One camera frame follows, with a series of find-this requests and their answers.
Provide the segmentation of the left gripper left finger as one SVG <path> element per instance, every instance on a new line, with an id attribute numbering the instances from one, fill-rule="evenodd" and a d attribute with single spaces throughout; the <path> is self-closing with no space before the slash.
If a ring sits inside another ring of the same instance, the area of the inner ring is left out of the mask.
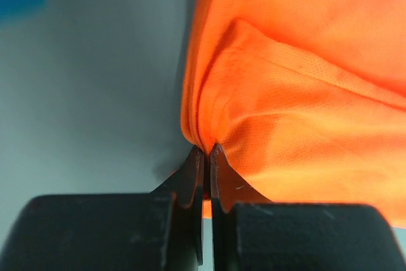
<path id="1" fill-rule="evenodd" d="M 149 193 L 43 195 L 21 210 L 2 270 L 197 270 L 204 153 Z"/>

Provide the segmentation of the orange t shirt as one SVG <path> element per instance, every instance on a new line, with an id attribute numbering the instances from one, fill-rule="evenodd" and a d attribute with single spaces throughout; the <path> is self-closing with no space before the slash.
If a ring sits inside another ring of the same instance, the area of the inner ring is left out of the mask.
<path id="1" fill-rule="evenodd" d="M 405 226 L 405 0 L 197 0 L 181 129 L 276 202 Z"/>

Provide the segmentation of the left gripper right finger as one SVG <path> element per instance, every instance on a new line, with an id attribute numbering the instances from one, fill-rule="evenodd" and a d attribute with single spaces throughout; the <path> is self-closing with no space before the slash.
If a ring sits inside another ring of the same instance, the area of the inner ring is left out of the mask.
<path id="1" fill-rule="evenodd" d="M 276 203 L 210 154 L 215 270 L 404 270 L 383 215 L 365 204 Z"/>

